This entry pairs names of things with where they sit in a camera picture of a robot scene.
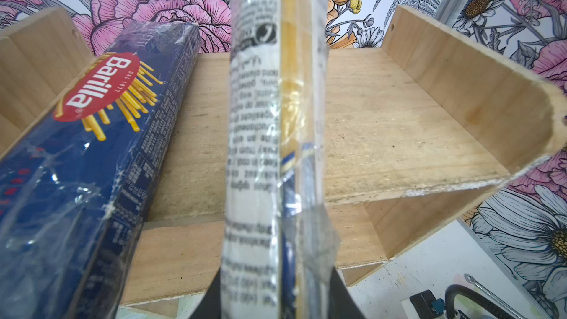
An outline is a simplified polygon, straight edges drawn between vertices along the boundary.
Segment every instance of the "pasta package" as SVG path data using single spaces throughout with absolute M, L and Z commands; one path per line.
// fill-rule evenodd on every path
M 114 317 L 200 45 L 133 21 L 0 162 L 0 317 Z
M 328 0 L 231 0 L 223 318 L 325 318 Z

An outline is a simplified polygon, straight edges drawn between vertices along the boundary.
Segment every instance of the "yellow flower bud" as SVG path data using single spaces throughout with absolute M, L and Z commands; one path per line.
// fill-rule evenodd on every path
M 351 0 L 349 6 L 352 9 L 353 13 L 358 14 L 360 12 L 360 8 L 362 7 L 362 0 Z

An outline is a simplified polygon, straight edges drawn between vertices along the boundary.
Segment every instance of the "red oval logo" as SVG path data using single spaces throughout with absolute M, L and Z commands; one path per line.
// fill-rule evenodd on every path
M 63 97 L 53 112 L 55 120 L 72 122 L 95 114 L 131 86 L 140 68 L 138 56 L 125 52 L 106 53 L 102 57 L 105 58 Z

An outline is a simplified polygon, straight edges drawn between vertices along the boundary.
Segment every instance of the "white surface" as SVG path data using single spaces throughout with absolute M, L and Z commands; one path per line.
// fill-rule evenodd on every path
M 349 288 L 349 292 L 367 319 L 405 319 L 401 301 L 414 294 L 429 289 L 436 298 L 444 299 L 445 289 L 451 284 L 474 288 L 465 281 L 464 273 L 471 274 L 527 318 L 548 318 L 527 291 L 508 278 L 484 245 L 480 245 L 459 221 L 450 223 Z

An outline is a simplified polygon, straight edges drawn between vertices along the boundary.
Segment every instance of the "daisy center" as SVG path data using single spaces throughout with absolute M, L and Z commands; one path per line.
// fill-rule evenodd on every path
M 563 259 L 567 259 L 567 230 L 555 230 L 551 234 L 551 247 Z
M 464 9 L 464 14 L 468 18 L 474 18 L 475 16 L 484 13 L 490 3 L 491 0 L 473 0 L 467 5 L 467 8 Z

